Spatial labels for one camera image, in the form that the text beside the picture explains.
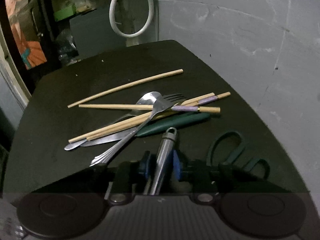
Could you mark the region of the steel fork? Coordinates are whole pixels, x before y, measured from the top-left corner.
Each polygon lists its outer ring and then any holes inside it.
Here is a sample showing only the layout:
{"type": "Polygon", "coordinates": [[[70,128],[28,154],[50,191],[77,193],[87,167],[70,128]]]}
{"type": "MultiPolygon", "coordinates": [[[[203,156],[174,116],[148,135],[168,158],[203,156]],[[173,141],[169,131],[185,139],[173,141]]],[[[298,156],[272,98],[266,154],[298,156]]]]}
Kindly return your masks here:
{"type": "Polygon", "coordinates": [[[125,138],[117,142],[111,148],[96,156],[90,164],[90,167],[95,165],[107,164],[144,126],[146,126],[157,114],[170,109],[174,104],[182,102],[185,97],[180,94],[171,94],[159,97],[153,104],[151,115],[141,123],[137,128],[130,132],[125,138]]]}

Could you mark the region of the green box on shelf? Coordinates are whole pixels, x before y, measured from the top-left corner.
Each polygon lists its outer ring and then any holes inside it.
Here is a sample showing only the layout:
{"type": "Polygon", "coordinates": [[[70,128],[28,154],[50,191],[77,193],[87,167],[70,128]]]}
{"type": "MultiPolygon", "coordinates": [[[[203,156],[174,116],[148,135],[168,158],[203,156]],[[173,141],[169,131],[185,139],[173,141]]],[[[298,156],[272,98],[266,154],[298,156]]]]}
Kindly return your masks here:
{"type": "Polygon", "coordinates": [[[76,7],[74,4],[71,4],[57,12],[54,12],[54,18],[55,18],[55,21],[61,21],[61,20],[64,20],[65,18],[68,18],[72,15],[74,15],[76,12],[76,7]]]}

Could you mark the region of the green handled knife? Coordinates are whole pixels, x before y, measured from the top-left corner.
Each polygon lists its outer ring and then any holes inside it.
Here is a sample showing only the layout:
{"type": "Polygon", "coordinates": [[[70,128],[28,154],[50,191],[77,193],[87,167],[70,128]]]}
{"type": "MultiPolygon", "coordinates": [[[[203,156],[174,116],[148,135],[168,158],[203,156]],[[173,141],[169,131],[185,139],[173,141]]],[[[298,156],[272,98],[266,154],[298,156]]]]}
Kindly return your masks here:
{"type": "MultiPolygon", "coordinates": [[[[167,129],[174,127],[178,128],[181,126],[187,126],[191,124],[195,124],[202,120],[210,118],[209,113],[186,113],[181,115],[174,115],[172,117],[167,117],[161,119],[153,124],[143,127],[137,134],[137,137],[146,137],[149,135],[158,134],[161,132],[165,132],[167,129]]],[[[89,147],[94,145],[105,144],[109,142],[119,141],[125,138],[130,132],[134,130],[133,128],[126,129],[121,132],[117,132],[111,135],[107,135],[98,139],[90,140],[82,143],[81,147],[89,147]]]]}

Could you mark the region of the steel handled peeler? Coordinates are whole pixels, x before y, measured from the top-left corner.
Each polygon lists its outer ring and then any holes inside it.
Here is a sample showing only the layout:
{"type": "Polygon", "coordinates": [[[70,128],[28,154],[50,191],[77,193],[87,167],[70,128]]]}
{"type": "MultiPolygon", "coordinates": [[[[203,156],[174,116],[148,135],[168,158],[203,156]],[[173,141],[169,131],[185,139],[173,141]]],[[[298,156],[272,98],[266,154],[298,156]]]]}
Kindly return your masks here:
{"type": "Polygon", "coordinates": [[[177,139],[177,129],[170,127],[162,136],[162,140],[157,152],[156,168],[154,176],[148,179],[145,186],[144,195],[158,195],[164,179],[167,163],[177,139]]]}

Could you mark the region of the plain wooden chopstick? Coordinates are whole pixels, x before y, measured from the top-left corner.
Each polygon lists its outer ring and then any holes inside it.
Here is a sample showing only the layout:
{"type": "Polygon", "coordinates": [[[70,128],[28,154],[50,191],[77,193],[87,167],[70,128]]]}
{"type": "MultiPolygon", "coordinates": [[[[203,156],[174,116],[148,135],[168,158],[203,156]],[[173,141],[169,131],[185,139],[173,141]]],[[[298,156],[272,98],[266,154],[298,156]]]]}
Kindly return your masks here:
{"type": "Polygon", "coordinates": [[[159,79],[162,79],[162,78],[165,78],[165,77],[170,77],[170,76],[174,76],[174,75],[178,75],[178,74],[182,74],[182,73],[183,73],[183,69],[178,69],[178,70],[173,70],[173,71],[170,71],[170,72],[154,75],[154,76],[151,76],[151,77],[146,77],[146,78],[143,78],[143,79],[140,79],[140,80],[137,80],[137,81],[133,81],[133,82],[130,82],[130,83],[118,86],[118,87],[114,87],[114,88],[105,90],[105,91],[100,92],[98,94],[94,94],[94,95],[89,96],[87,98],[81,99],[81,100],[79,100],[77,102],[71,103],[67,107],[68,108],[72,108],[74,106],[77,106],[77,105],[80,105],[82,103],[91,101],[93,99],[97,99],[97,98],[99,98],[101,96],[105,96],[105,95],[108,95],[108,94],[111,94],[111,93],[114,93],[114,92],[117,92],[117,91],[120,91],[120,90],[131,88],[133,86],[141,85],[141,84],[144,84],[144,83],[147,83],[147,82],[151,82],[151,81],[154,81],[154,80],[159,80],[159,79]]]}
{"type": "MultiPolygon", "coordinates": [[[[182,103],[178,103],[178,104],[181,106],[196,106],[196,105],[200,104],[201,100],[210,98],[212,96],[215,96],[215,94],[209,93],[209,94],[205,94],[202,96],[198,96],[198,97],[186,100],[186,101],[184,101],[182,103]]],[[[119,132],[119,131],[122,131],[127,128],[135,127],[135,126],[141,124],[142,122],[144,122],[151,115],[151,113],[152,113],[152,111],[149,111],[144,114],[129,118],[127,120],[120,121],[115,124],[105,126],[103,128],[97,129],[95,131],[82,134],[78,137],[74,137],[74,138],[70,139],[68,142],[74,143],[74,142],[82,140],[82,139],[87,139],[89,137],[91,138],[91,137],[95,136],[96,134],[100,134],[100,133],[111,134],[112,132],[119,132]]]]}

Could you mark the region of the black handled scissors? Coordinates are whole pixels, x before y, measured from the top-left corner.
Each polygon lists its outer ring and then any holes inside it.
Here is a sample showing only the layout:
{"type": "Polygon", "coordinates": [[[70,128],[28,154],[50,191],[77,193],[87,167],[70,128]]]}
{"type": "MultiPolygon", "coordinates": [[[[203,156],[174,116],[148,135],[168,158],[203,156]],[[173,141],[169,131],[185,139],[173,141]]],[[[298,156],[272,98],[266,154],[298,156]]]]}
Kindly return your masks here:
{"type": "MultiPolygon", "coordinates": [[[[233,165],[239,157],[243,154],[245,148],[246,148],[246,141],[244,137],[242,136],[241,133],[235,130],[229,130],[221,133],[219,136],[217,136],[213,142],[211,143],[207,156],[206,156],[206,165],[212,167],[213,166],[213,156],[216,148],[218,145],[225,139],[230,138],[232,136],[235,136],[239,139],[239,144],[229,152],[227,158],[219,163],[220,165],[224,166],[230,166],[233,165]]],[[[266,159],[263,158],[251,158],[246,165],[242,167],[242,169],[245,172],[252,172],[252,170],[257,166],[261,165],[264,168],[264,174],[263,174],[263,179],[268,180],[271,172],[270,165],[266,159]]]]}

